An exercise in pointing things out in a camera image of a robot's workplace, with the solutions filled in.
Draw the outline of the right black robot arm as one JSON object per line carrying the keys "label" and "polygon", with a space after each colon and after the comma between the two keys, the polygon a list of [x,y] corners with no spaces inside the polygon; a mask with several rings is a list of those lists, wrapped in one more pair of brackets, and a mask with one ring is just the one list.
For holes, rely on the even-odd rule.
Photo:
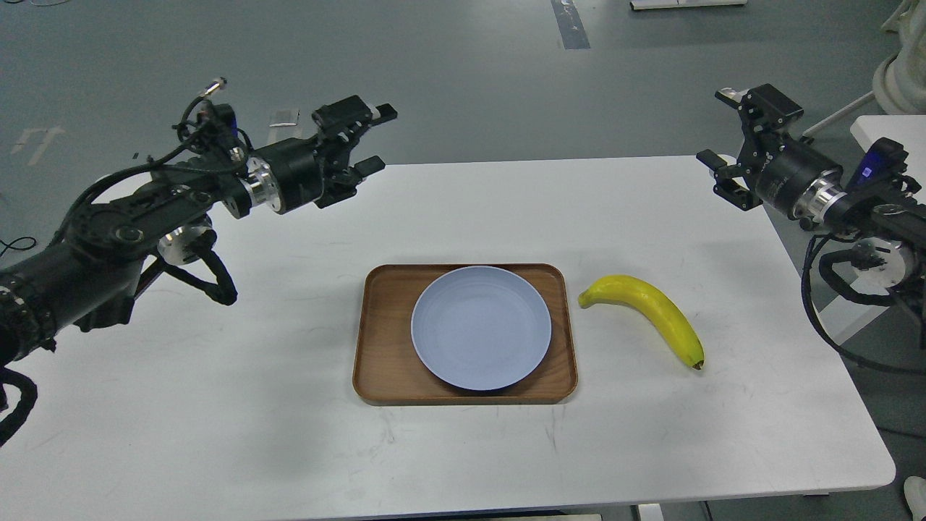
{"label": "right black robot arm", "polygon": [[924,205],[922,186],[907,174],[907,151],[888,137],[875,140],[842,182],[842,166],[810,139],[790,135],[801,106],[772,85],[731,88],[715,98],[733,109],[743,132],[734,162],[705,149],[697,159],[713,178],[713,192],[741,211],[767,204],[791,221],[814,224],[800,271],[804,312],[813,329],[844,359],[883,373],[924,376],[922,369],[877,363],[848,352],[825,331],[812,304],[811,270],[844,300],[899,307],[924,324]]}

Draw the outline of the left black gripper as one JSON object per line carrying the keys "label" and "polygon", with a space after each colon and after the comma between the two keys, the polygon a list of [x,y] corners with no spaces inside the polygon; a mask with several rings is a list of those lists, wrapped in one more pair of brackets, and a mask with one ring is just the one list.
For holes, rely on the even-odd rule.
{"label": "left black gripper", "polygon": [[314,138],[287,138],[259,148],[248,158],[246,184],[252,204],[266,204],[285,214],[311,203],[327,208],[353,198],[358,185],[383,171],[386,163],[374,156],[341,169],[341,151],[335,145],[356,144],[370,128],[397,117],[390,103],[371,106],[359,96],[314,110]]}

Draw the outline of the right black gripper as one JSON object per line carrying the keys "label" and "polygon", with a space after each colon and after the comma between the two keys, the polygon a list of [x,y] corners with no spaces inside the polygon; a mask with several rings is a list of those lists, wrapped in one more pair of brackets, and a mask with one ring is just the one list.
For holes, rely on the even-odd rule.
{"label": "right black gripper", "polygon": [[710,149],[697,153],[713,178],[713,192],[741,211],[760,207],[763,201],[792,221],[807,216],[806,192],[820,179],[839,181],[843,167],[791,137],[790,125],[804,116],[803,106],[773,85],[744,91],[724,87],[715,92],[715,99],[737,112],[743,148],[738,164]]}

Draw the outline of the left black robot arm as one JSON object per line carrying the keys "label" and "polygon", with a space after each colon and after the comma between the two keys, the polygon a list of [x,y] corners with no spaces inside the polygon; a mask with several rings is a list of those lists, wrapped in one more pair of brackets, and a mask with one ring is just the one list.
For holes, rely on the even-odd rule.
{"label": "left black robot arm", "polygon": [[361,137],[398,116],[350,96],[311,115],[315,133],[255,148],[234,109],[214,103],[218,78],[192,99],[174,126],[179,144],[162,158],[107,175],[73,202],[44,250],[2,270],[2,441],[33,411],[38,389],[9,368],[37,349],[56,349],[67,326],[83,332],[129,323],[136,300],[162,274],[212,301],[234,304],[231,274],[215,254],[208,212],[225,205],[234,218],[267,205],[278,214],[307,204],[326,208],[357,194],[383,171],[374,156],[351,164]]}

